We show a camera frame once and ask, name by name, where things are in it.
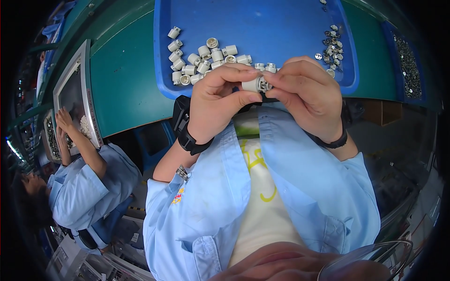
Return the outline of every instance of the mouth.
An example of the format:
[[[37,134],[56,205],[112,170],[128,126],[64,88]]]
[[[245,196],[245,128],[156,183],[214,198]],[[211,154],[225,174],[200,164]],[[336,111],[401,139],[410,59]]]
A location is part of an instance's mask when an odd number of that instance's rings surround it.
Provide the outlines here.
[[[296,258],[301,258],[304,257],[305,255],[300,254],[298,252],[281,252],[281,253],[276,253],[276,254],[271,254],[265,258],[263,258],[260,262],[258,262],[258,265],[262,265],[262,264],[266,264],[266,263],[271,263],[271,262],[275,262],[277,260],[282,260],[282,259],[296,259]]]

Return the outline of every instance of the black watch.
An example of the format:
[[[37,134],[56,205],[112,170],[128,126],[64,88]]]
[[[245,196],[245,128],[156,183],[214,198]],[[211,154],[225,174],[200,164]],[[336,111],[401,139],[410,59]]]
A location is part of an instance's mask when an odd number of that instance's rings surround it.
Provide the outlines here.
[[[212,138],[209,142],[205,144],[195,144],[196,140],[189,134],[187,124],[184,126],[184,128],[181,130],[181,133],[178,135],[178,142],[180,143],[181,147],[184,150],[191,152],[192,156],[205,151],[211,145],[213,140],[214,138]]]
[[[316,137],[315,143],[326,148],[343,147],[347,143],[347,130],[345,129],[344,120],[342,120],[342,136],[335,142],[325,143],[320,138]]]

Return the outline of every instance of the jeans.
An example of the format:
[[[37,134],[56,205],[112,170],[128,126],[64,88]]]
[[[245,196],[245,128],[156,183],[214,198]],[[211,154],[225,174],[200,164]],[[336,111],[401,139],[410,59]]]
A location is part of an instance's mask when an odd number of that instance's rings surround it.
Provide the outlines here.
[[[114,228],[119,220],[123,217],[123,215],[125,215],[126,211],[128,210],[128,206],[132,201],[132,197],[126,198],[125,201],[120,203],[114,210],[111,211],[111,213],[109,213],[106,219],[101,218],[92,225],[92,228],[105,244],[111,243]]]

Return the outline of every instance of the hand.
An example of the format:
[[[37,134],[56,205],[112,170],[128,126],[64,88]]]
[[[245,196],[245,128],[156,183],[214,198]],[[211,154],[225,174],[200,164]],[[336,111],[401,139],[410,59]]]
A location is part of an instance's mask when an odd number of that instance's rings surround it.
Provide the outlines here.
[[[339,84],[310,57],[287,60],[277,73],[264,71],[274,88],[265,96],[276,98],[306,132],[325,143],[342,136],[342,95]]]
[[[66,141],[66,132],[58,125],[56,125],[56,137],[62,141]]]
[[[251,81],[260,74],[258,69],[242,63],[226,63],[195,83],[188,131],[196,144],[205,144],[223,131],[245,105],[262,101],[259,93],[243,90],[232,93],[234,87],[241,87],[241,82]]]
[[[63,107],[55,114],[56,126],[61,128],[64,132],[68,132],[73,128],[72,117],[69,112]]]

